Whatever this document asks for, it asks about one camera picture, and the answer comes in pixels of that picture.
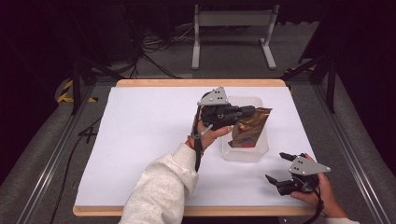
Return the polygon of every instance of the fuzzy white sleeve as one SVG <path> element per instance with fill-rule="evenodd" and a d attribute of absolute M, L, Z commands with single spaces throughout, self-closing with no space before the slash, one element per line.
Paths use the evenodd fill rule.
<path fill-rule="evenodd" d="M 184 204 L 198 182 L 195 151 L 180 144 L 173 155 L 152 162 L 142 174 L 120 223 L 181 223 Z"/>
<path fill-rule="evenodd" d="M 351 221 L 346 217 L 325 217 L 326 224 L 359 224 L 359 222 Z"/>

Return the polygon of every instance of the chocolate bar wrapper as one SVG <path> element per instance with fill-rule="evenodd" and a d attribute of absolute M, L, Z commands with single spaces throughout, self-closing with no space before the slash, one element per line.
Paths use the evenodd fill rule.
<path fill-rule="evenodd" d="M 228 143 L 230 147 L 255 147 L 271 110 L 258 107 L 253 116 L 240 119 L 233 126 L 233 140 Z"/>

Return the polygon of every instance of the white tabletop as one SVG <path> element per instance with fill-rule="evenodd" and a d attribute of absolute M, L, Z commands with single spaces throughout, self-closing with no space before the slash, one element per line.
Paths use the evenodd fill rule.
<path fill-rule="evenodd" d="M 191 132 L 197 101 L 213 87 L 112 88 L 75 207 L 123 207 L 150 162 L 173 153 Z M 255 96 L 273 108 L 265 124 L 270 149 L 259 162 L 226 161 L 221 139 L 203 156 L 187 206 L 306 206 L 280 196 L 265 175 L 290 179 L 279 152 L 315 155 L 287 87 L 225 87 L 228 96 Z"/>

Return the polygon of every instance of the clear plastic container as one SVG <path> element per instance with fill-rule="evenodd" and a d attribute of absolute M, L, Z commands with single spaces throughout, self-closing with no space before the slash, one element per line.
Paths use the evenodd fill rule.
<path fill-rule="evenodd" d="M 229 96 L 228 100 L 231 105 L 245 106 L 254 105 L 263 107 L 262 99 L 258 97 L 239 97 Z M 233 140 L 232 134 L 228 133 L 222 137 L 222 156 L 226 161 L 259 161 L 262 156 L 269 150 L 266 125 L 262 129 L 262 134 L 255 147 L 230 147 L 228 144 Z"/>

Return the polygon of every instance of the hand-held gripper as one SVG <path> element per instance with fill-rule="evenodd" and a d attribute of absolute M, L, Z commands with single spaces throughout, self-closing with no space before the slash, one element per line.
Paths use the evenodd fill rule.
<path fill-rule="evenodd" d="M 241 118 L 254 115 L 256 108 L 253 105 L 236 106 L 228 102 L 227 94 L 223 87 L 207 92 L 202 99 L 198 101 L 198 109 L 195 115 L 194 126 L 191 137 L 194 138 L 194 149 L 197 155 L 195 170 L 198 171 L 201 163 L 201 152 L 203 150 L 201 137 L 207 131 L 215 131 L 225 126 L 235 125 Z M 201 120 L 206 128 L 199 133 L 198 122 Z"/>
<path fill-rule="evenodd" d="M 302 193 L 315 193 L 318 197 L 317 212 L 304 224 L 313 223 L 323 210 L 323 201 L 320 198 L 320 189 L 317 191 L 319 184 L 318 174 L 328 173 L 330 172 L 331 168 L 307 159 L 304 153 L 300 154 L 299 156 L 293 156 L 281 152 L 279 155 L 282 159 L 292 161 L 292 164 L 289 168 L 291 180 L 278 182 L 269 175 L 265 176 L 271 184 L 276 186 L 280 195 L 288 195 L 294 191 L 300 191 Z"/>

